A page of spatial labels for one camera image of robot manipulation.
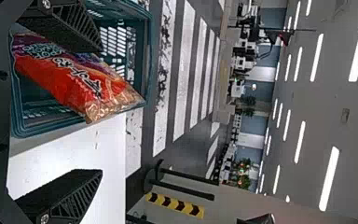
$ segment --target ceiling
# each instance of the ceiling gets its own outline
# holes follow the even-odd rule
[[[263,193],[273,194],[275,174],[280,165],[281,174],[274,196],[284,200],[289,195],[292,203],[318,209],[331,150],[337,147],[340,154],[326,211],[358,219],[358,81],[349,82],[358,40],[358,0],[349,0],[338,13],[336,0],[313,0],[308,17],[308,0],[301,1],[297,29],[317,31],[296,32],[290,46],[282,48],[281,69],[273,97],[273,101],[278,98],[279,103],[283,102],[282,120],[279,129],[276,128],[277,119],[269,120],[272,141],[269,155],[264,155]],[[295,19],[296,7],[297,0],[288,1],[286,24],[289,16]],[[321,33],[324,42],[319,66],[315,81],[310,82],[316,43]],[[303,55],[298,80],[294,82],[299,47],[303,47]],[[292,54],[292,63],[285,82],[289,54]],[[347,123],[341,122],[344,108],[350,110]],[[287,109],[291,109],[291,120],[287,140],[283,142]],[[295,164],[303,120],[307,125],[299,162]]]

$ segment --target snack bag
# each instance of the snack bag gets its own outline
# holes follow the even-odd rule
[[[74,54],[33,33],[14,35],[15,69],[48,90],[62,105],[102,119],[144,101],[106,63],[91,53]]]

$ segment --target plastic crate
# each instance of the plastic crate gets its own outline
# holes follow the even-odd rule
[[[152,78],[152,16],[129,0],[84,0],[103,41],[97,55],[149,102]],[[25,138],[84,122],[76,112],[60,105],[48,91],[18,75],[12,61],[12,135]]]

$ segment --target yellow and black hazard stripe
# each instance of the yellow and black hazard stripe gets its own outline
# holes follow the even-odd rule
[[[205,208],[193,203],[186,203],[157,193],[146,194],[146,201],[157,204],[177,212],[187,214],[191,217],[203,219]]]

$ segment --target white painted stripe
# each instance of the white painted stripe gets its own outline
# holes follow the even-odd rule
[[[217,130],[219,130],[219,128],[220,128],[220,123],[219,122],[213,122],[212,123],[211,137],[213,137],[216,134],[216,132],[217,132]]]
[[[160,45],[166,44],[166,42],[173,42],[174,28],[175,28],[175,14],[176,14],[176,0],[163,1],[164,5],[162,7],[161,22],[165,22],[166,18],[170,18],[170,23],[166,24],[168,26],[168,38],[165,39],[163,35],[160,36]],[[168,107],[170,99],[170,89],[171,89],[171,64],[172,64],[172,44],[168,45],[166,49],[163,50],[163,55],[159,55],[159,67],[163,72],[166,72],[166,77],[161,75],[158,76],[159,81],[164,81],[165,79],[165,91],[163,91],[159,97],[161,101],[158,102],[156,108],[155,116],[155,130],[154,130],[154,144],[153,144],[153,156],[158,155],[162,150],[165,149],[165,144],[167,140],[167,121],[168,121]]]
[[[207,164],[211,161],[215,151],[217,150],[217,143],[218,142],[219,142],[219,135],[216,136],[216,138],[214,139],[211,147],[208,150],[208,160],[206,161]]]
[[[204,91],[202,95],[201,119],[205,119],[208,109],[208,93],[211,86],[211,74],[212,74],[211,71],[212,71],[213,44],[214,44],[214,32],[213,30],[211,30],[209,35],[208,59],[206,62]]]
[[[141,168],[142,151],[142,122],[144,110],[142,108],[126,113],[126,177]]]
[[[193,43],[194,19],[196,11],[186,1],[182,28],[182,44],[176,94],[175,125],[173,141],[185,133],[188,79],[190,73],[191,48]]]
[[[199,121],[200,91],[202,79],[202,67],[204,65],[205,39],[206,39],[206,22],[200,19],[199,45],[197,49],[196,74],[194,76],[193,102],[191,106],[190,129]]]
[[[217,76],[217,69],[219,65],[219,51],[220,51],[220,39],[219,37],[216,38],[216,47],[214,48],[214,65],[213,65],[213,76],[212,76],[212,87],[211,87],[211,98],[209,101],[209,113],[213,112],[213,104],[214,104],[214,91],[216,86],[216,76]]]
[[[211,175],[212,175],[212,172],[213,172],[213,168],[214,168],[215,163],[216,163],[216,160],[213,160],[213,161],[211,162],[211,165],[209,166],[208,171],[206,172],[205,178],[207,178],[207,179],[210,179],[210,178],[211,178]]]

